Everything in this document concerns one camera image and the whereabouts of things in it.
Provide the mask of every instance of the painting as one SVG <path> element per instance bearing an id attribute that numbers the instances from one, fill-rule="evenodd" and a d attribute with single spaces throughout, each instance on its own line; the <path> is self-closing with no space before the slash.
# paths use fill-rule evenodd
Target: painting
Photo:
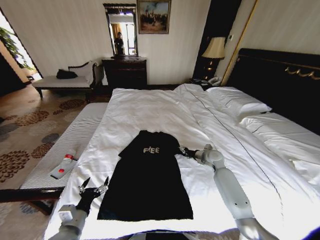
<path id="1" fill-rule="evenodd" d="M 168 34 L 171 0 L 137 0 L 139 34 Z"/>

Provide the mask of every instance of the white bottle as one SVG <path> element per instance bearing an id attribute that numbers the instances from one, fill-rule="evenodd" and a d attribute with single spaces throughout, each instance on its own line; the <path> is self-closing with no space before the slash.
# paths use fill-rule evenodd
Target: white bottle
<path id="1" fill-rule="evenodd" d="M 50 176 L 59 180 L 66 175 L 77 163 L 78 159 L 75 158 L 75 155 L 76 151 L 74 149 L 69 150 L 62 162 L 50 172 Z"/>

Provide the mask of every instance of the patterned carpet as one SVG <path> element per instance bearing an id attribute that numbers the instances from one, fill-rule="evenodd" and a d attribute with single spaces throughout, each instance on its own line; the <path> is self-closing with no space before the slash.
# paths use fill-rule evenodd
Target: patterned carpet
<path id="1" fill-rule="evenodd" d="M 28 85 L 0 97 L 0 189 L 17 189 L 86 106 L 84 93 L 43 90 L 43 100 Z M 91 102 L 109 102 L 99 94 Z M 41 240 L 49 217 L 23 202 L 0 203 L 2 240 Z M 201 239 L 236 240 L 239 232 Z"/>

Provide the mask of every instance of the wooden dresser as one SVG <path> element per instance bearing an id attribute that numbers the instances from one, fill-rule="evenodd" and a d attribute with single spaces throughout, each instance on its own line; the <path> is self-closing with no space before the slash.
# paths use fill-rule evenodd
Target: wooden dresser
<path id="1" fill-rule="evenodd" d="M 145 89 L 147 86 L 147 59 L 124 57 L 103 59 L 110 88 Z"/>

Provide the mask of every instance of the bench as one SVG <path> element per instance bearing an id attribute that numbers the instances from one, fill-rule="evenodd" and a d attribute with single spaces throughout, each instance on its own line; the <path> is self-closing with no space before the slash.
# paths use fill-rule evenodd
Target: bench
<path id="1" fill-rule="evenodd" d="M 97 61 L 87 62 L 81 66 L 70 66 L 70 71 L 76 71 L 75 69 L 86 68 L 87 64 L 92 64 L 92 77 L 88 80 L 85 76 L 78 75 L 75 78 L 70 79 L 58 79 L 56 76 L 45 76 L 44 78 L 34 81 L 32 86 L 40 94 L 40 98 L 43 98 L 42 90 L 72 90 L 85 92 L 85 100 L 89 103 L 90 96 L 94 89 L 102 84 L 104 78 L 104 69 Z"/>
<path id="2" fill-rule="evenodd" d="M 85 106 L 19 189 L 0 190 L 0 203 L 27 202 L 45 215 L 51 214 L 53 206 L 48 206 L 42 200 L 58 199 L 72 171 L 59 180 L 51 177 L 49 173 L 61 163 L 71 149 L 75 150 L 75 158 L 80 158 L 100 124 L 107 105 L 107 102 L 99 102 Z"/>

